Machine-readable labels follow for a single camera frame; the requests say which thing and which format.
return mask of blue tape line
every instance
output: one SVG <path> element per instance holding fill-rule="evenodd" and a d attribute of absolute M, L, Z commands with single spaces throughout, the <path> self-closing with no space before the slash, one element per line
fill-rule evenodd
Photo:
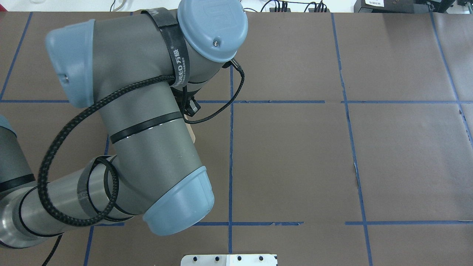
<path fill-rule="evenodd" d="M 194 226 L 228 226 L 228 222 L 198 222 Z"/>
<path fill-rule="evenodd" d="M 228 101 L 225 100 L 199 100 L 200 104 L 226 104 Z"/>
<path fill-rule="evenodd" d="M 200 104 L 226 104 L 228 101 L 225 100 L 200 100 Z M 233 101 L 235 104 L 324 104 L 323 100 L 308 100 L 308 101 L 297 101 L 297 100 L 239 100 Z"/>
<path fill-rule="evenodd" d="M 425 225 L 425 224 L 471 224 L 473 221 L 371 221 L 368 225 Z M 345 225 L 363 225 L 363 222 L 345 222 Z"/>
<path fill-rule="evenodd" d="M 347 101 L 349 104 L 456 104 L 456 101 Z"/>
<path fill-rule="evenodd" d="M 233 66 L 230 67 L 230 97 L 233 96 Z M 230 106 L 230 155 L 228 171 L 228 253 L 233 252 L 233 103 Z"/>
<path fill-rule="evenodd" d="M 87 264 L 88 264 L 88 256 L 90 254 L 90 247 L 92 245 L 92 237 L 93 236 L 94 236 L 94 226 L 91 226 L 90 230 L 89 230 L 89 238 L 88 238 L 88 241 L 87 241 L 86 256 L 84 258 L 84 266 L 87 266 Z"/>
<path fill-rule="evenodd" d="M 69 103 L 68 100 L 0 100 L 2 103 Z"/>
<path fill-rule="evenodd" d="M 110 146 L 110 141 L 108 139 L 108 135 L 107 135 L 107 140 L 105 141 L 105 151 L 104 151 L 104 155 L 108 155 L 108 147 Z"/>
<path fill-rule="evenodd" d="M 236 104 L 324 104 L 325 101 L 288 101 L 288 100 L 240 100 Z"/>
<path fill-rule="evenodd" d="M 118 222 L 118 223 L 112 223 L 112 224 L 101 223 L 95 226 L 125 226 L 125 223 L 124 222 Z"/>
<path fill-rule="evenodd" d="M 299 226 L 304 222 L 232 222 L 233 226 Z M 194 226 L 228 226 L 228 222 L 198 222 Z"/>
<path fill-rule="evenodd" d="M 10 68 L 8 69 L 7 77 L 5 79 L 5 82 L 3 83 L 3 88 L 0 92 L 0 100 L 2 100 L 3 95 L 5 94 L 5 90 L 7 89 L 8 80 L 10 79 L 10 75 L 11 75 L 11 72 L 13 70 L 13 66 L 15 65 L 15 61 L 17 60 L 18 53 L 20 52 L 21 44 L 23 43 L 23 40 L 25 39 L 26 31 L 28 30 L 29 22 L 31 21 L 32 16 L 33 16 L 33 13 L 30 12 L 30 14 L 28 16 L 28 20 L 26 21 L 25 28 L 23 29 L 23 34 L 21 35 L 20 42 L 18 43 L 17 50 L 15 51 L 15 55 L 13 56 L 13 60 L 11 61 Z"/>
<path fill-rule="evenodd" d="M 448 79 L 450 80 L 450 84 L 452 85 L 453 94 L 455 95 L 455 100 L 458 104 L 458 108 L 460 109 L 460 112 L 462 113 L 461 116 L 462 116 L 462 119 L 463 119 L 463 125 L 465 126 L 466 134 L 468 135 L 470 145 L 473 149 L 472 133 L 470 131 L 470 127 L 468 126 L 468 122 L 466 121 L 465 112 L 463 111 L 463 107 L 460 104 L 460 98 L 458 97 L 458 93 L 457 93 L 457 90 L 456 90 L 456 87 L 455 87 L 455 83 L 453 82 L 452 73 L 450 72 L 450 68 L 448 67 L 447 60 L 445 59 L 445 55 L 444 55 L 444 52 L 443 52 L 443 49 L 442 49 L 442 45 L 440 44 L 440 39 L 438 38 L 437 27 L 435 26 L 434 15 L 433 15 L 432 12 L 430 12 L 430 20 L 432 22 L 432 27 L 434 28 L 435 40 L 437 41 L 437 46 L 438 46 L 438 49 L 440 50 L 440 55 L 442 56 L 442 61 L 445 65 L 445 69 L 446 69 L 447 74 L 448 74 Z"/>
<path fill-rule="evenodd" d="M 365 205 L 363 203 L 363 193 L 361 191 L 361 181 L 360 181 L 360 178 L 359 178 L 358 161 L 357 161 L 357 158 L 356 158 L 355 142 L 353 140 L 353 131 L 351 129 L 350 112 L 348 110 L 347 92 L 346 92 L 346 89 L 345 89 L 345 81 L 343 80 L 343 76 L 342 76 L 342 61 L 341 61 L 341 58 L 340 58 L 340 50 L 339 50 L 339 47 L 338 47 L 337 30 L 335 28 L 335 18 L 333 16 L 333 13 L 330 13 L 330 15 L 332 17 L 333 37 L 334 37 L 334 40 L 335 40 L 335 49 L 337 51 L 337 59 L 338 59 L 337 61 L 338 61 L 338 70 L 340 72 L 340 82 L 342 83 L 342 88 L 343 88 L 343 100 L 345 102 L 345 104 L 344 104 L 345 105 L 345 113 L 346 113 L 346 116 L 347 116 L 348 132 L 350 134 L 351 153 L 352 153 L 352 156 L 353 156 L 353 163 L 355 165 L 355 174 L 356 174 L 356 179 L 357 179 L 357 182 L 358 182 L 358 197 L 359 197 L 359 204 L 360 204 L 360 208 L 361 208 L 361 218 L 363 220 L 363 230 L 365 232 L 365 242 L 366 242 L 366 251 L 367 251 L 367 254 L 368 254 L 368 263 L 369 263 L 369 266 L 373 266 L 373 259 L 371 257 L 371 246 L 370 246 L 370 243 L 369 243 L 369 235 L 368 235 L 368 225 L 366 223 Z"/>
<path fill-rule="evenodd" d="M 234 226 L 299 226 L 304 222 L 233 222 Z"/>

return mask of black braided cable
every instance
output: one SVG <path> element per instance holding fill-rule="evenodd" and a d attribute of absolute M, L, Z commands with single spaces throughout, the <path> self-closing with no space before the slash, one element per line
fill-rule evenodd
<path fill-rule="evenodd" d="M 240 80 L 240 85 L 238 86 L 238 89 L 236 90 L 235 94 L 233 95 L 233 97 L 224 105 L 222 106 L 219 110 L 217 110 L 215 113 L 209 115 L 208 117 L 206 118 L 202 118 L 202 119 L 199 119 L 199 120 L 195 120 L 195 121 L 190 121 L 190 120 L 187 120 L 184 116 L 184 111 L 185 111 L 185 108 L 183 105 L 181 105 L 181 113 L 182 113 L 182 117 L 184 119 L 184 121 L 188 124 L 198 124 L 198 123 L 202 123 L 202 122 L 205 122 L 207 120 L 210 120 L 212 119 L 213 117 L 215 117 L 216 115 L 220 114 L 220 112 L 222 112 L 223 110 L 225 110 L 225 108 L 229 107 L 233 101 L 236 99 L 236 97 L 238 96 L 238 94 L 240 93 L 241 91 L 241 88 L 243 87 L 243 83 L 245 82 L 245 72 L 243 71 L 243 68 L 235 61 L 234 63 L 234 67 L 235 69 L 240 73 L 240 76 L 241 76 L 241 80 Z M 186 93 L 187 93 L 187 86 L 184 86 L 183 89 L 182 89 L 182 102 L 185 102 L 185 99 L 186 99 Z"/>
<path fill-rule="evenodd" d="M 42 266 L 46 266 L 49 263 L 49 261 L 51 260 L 51 258 L 54 255 L 54 253 L 56 252 L 56 249 L 59 246 L 59 242 L 61 241 L 61 238 L 62 238 L 62 235 L 59 235 L 58 238 L 56 239 L 56 242 L 54 243 L 53 248 L 51 249 L 51 252 L 49 252 L 48 257 L 44 260 Z"/>
<path fill-rule="evenodd" d="M 140 89 L 142 87 L 146 87 L 158 82 L 163 81 L 171 81 L 175 80 L 174 76 L 158 76 L 151 79 L 143 80 L 140 82 L 133 83 L 131 85 L 125 86 L 110 95 L 106 96 L 105 98 L 99 100 L 98 102 L 94 103 L 89 108 L 85 109 L 84 111 L 80 112 L 77 116 L 75 116 L 72 120 L 70 120 L 57 134 L 54 138 L 53 142 L 48 148 L 46 155 L 41 162 L 41 166 L 39 169 L 38 174 L 38 195 L 41 205 L 43 205 L 44 209 L 55 219 L 72 226 L 90 226 L 96 224 L 103 220 L 113 209 L 117 196 L 118 196 L 118 174 L 115 167 L 106 159 L 104 158 L 97 158 L 99 163 L 105 164 L 110 168 L 110 173 L 112 174 L 112 181 L 113 181 L 113 189 L 112 195 L 110 197 L 110 201 L 108 202 L 107 206 L 103 211 L 97 214 L 97 216 L 90 218 L 90 219 L 78 219 L 67 214 L 59 211 L 56 207 L 54 207 L 53 203 L 48 194 L 48 173 L 51 163 L 53 162 L 54 156 L 56 155 L 57 151 L 59 150 L 60 146 L 66 139 L 66 137 L 71 133 L 71 131 L 82 121 L 84 121 L 87 117 L 91 116 L 93 113 L 98 111 L 100 108 L 104 107 L 105 105 L 109 104 L 110 102 L 114 101 L 118 97 L 129 93 L 133 90 Z"/>

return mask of label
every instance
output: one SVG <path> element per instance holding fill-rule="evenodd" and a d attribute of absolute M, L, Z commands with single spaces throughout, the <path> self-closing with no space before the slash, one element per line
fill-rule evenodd
<path fill-rule="evenodd" d="M 365 4 L 375 7 L 384 7 L 384 0 L 365 0 Z"/>

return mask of white metal bracket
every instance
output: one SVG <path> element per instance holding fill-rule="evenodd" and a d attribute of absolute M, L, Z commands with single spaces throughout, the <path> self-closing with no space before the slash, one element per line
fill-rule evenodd
<path fill-rule="evenodd" d="M 186 255 L 181 266 L 277 266 L 275 254 Z"/>

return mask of blue joint cap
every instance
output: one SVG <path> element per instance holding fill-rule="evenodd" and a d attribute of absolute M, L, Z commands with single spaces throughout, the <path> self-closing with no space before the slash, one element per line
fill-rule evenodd
<path fill-rule="evenodd" d="M 177 183 L 143 215 L 149 229 L 167 236 L 193 226 L 212 209 L 215 198 L 205 166 Z"/>
<path fill-rule="evenodd" d="M 46 36 L 46 50 L 70 103 L 77 108 L 94 103 L 92 47 L 94 23 L 91 19 L 55 29 Z"/>
<path fill-rule="evenodd" d="M 187 42 L 219 63 L 235 56 L 248 32 L 248 18 L 237 0 L 182 0 L 177 19 Z"/>
<path fill-rule="evenodd" d="M 17 133 L 13 130 L 13 128 L 11 127 L 11 125 L 8 122 L 8 120 L 6 119 L 6 117 L 4 117 L 2 115 L 0 115 L 0 126 L 12 131 L 13 134 L 15 134 L 15 136 L 17 135 Z"/>

